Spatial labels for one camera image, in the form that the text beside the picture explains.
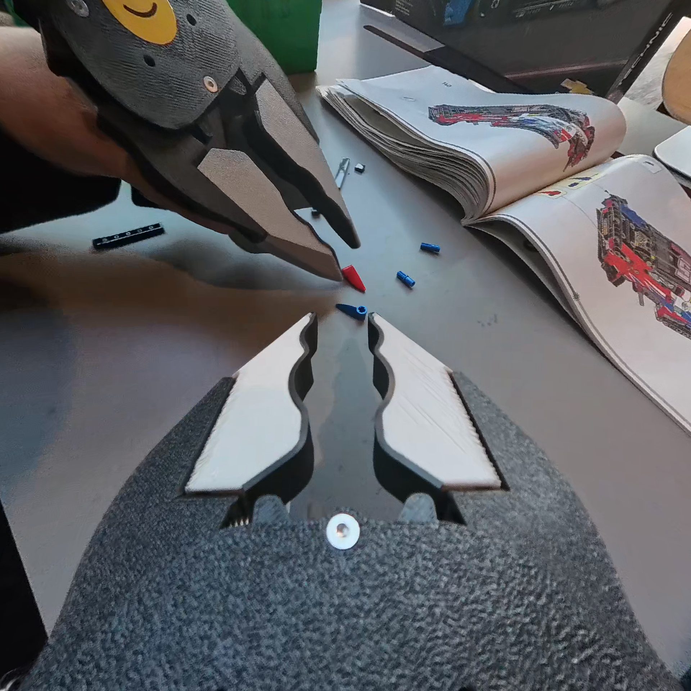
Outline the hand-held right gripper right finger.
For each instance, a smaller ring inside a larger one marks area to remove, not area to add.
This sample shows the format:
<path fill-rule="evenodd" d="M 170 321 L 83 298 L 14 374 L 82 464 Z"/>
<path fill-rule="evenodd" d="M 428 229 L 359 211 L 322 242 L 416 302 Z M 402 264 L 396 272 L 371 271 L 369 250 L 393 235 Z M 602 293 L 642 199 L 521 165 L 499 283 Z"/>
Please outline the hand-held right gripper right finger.
<path fill-rule="evenodd" d="M 375 415 L 375 474 L 395 497 L 502 488 L 449 367 L 381 315 L 367 320 Z"/>

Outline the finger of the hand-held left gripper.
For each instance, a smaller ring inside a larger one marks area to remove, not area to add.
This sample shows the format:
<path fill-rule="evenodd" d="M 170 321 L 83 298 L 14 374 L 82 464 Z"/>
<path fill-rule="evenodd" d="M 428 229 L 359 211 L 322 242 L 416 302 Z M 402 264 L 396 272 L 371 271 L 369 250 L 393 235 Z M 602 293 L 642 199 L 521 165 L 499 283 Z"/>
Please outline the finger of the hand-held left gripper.
<path fill-rule="evenodd" d="M 254 241 L 258 253 L 271 254 L 321 278 L 342 281 L 333 248 L 288 208 L 279 190 L 246 153 L 211 149 L 198 170 L 263 229 L 264 238 Z"/>
<path fill-rule="evenodd" d="M 258 129 L 255 145 L 265 160 L 350 248 L 359 248 L 360 238 L 318 140 L 269 80 L 261 82 L 254 99 Z"/>

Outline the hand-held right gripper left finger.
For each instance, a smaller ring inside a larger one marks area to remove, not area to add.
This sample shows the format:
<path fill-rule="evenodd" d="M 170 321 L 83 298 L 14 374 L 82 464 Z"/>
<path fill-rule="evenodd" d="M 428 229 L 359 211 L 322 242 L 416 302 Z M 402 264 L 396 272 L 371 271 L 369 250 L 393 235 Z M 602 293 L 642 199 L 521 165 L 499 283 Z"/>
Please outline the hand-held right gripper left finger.
<path fill-rule="evenodd" d="M 316 314 L 306 314 L 235 372 L 186 495 L 248 493 L 304 447 L 306 390 L 298 392 L 297 376 L 310 365 L 316 326 Z"/>

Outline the instruction booklet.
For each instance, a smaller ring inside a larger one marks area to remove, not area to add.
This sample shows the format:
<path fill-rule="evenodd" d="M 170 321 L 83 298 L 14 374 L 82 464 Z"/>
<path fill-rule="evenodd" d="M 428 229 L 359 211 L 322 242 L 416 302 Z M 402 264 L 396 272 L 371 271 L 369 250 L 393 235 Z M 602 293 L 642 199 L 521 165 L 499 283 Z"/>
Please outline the instruction booklet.
<path fill-rule="evenodd" d="M 316 91 L 462 224 L 510 247 L 639 390 L 690 431 L 690 198 L 647 155 L 615 158 L 614 103 L 485 90 L 428 66 Z"/>

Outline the person's left forearm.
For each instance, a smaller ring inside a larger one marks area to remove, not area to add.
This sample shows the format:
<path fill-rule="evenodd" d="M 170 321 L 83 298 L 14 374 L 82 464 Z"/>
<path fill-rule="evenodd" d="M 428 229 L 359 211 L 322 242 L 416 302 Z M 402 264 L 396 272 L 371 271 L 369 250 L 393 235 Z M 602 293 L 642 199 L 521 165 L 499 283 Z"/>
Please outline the person's left forearm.
<path fill-rule="evenodd" d="M 1 233 L 95 211 L 112 203 L 121 182 L 56 167 L 1 132 Z"/>

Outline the green plastic bin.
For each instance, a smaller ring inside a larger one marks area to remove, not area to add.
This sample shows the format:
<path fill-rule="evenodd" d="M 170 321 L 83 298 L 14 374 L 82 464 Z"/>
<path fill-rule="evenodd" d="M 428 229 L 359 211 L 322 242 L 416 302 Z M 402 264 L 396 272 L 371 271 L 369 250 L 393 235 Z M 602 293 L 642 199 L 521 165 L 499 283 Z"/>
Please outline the green plastic bin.
<path fill-rule="evenodd" d="M 322 1 L 228 1 L 288 74 L 316 70 Z"/>

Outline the long black holed toy beam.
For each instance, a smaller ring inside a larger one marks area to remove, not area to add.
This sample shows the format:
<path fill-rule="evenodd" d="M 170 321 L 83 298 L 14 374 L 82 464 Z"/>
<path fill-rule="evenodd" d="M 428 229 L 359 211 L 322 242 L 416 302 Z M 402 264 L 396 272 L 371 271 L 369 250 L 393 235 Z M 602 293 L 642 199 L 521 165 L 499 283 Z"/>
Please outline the long black holed toy beam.
<path fill-rule="evenodd" d="M 155 238 L 164 233 L 165 229 L 163 226 L 160 223 L 154 223 L 119 232 L 118 234 L 94 238 L 92 240 L 92 248 L 97 252 L 105 252 Z"/>

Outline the black toy car set box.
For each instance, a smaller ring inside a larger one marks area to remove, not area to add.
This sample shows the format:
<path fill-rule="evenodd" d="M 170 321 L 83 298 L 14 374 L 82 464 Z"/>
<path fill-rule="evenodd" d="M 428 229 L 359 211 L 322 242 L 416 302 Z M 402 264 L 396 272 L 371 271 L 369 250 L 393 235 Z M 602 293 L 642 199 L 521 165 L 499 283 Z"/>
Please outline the black toy car set box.
<path fill-rule="evenodd" d="M 689 1 L 361 1 L 387 40 L 495 91 L 575 91 L 618 102 Z"/>

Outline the wooden document stand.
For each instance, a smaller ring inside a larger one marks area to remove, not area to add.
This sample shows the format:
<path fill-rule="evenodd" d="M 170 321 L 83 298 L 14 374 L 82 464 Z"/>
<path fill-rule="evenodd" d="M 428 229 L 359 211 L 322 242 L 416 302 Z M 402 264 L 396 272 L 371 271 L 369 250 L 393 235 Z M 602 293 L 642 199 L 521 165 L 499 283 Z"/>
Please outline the wooden document stand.
<path fill-rule="evenodd" d="M 672 54 L 662 82 L 663 105 L 670 117 L 690 125 L 690 32 Z"/>

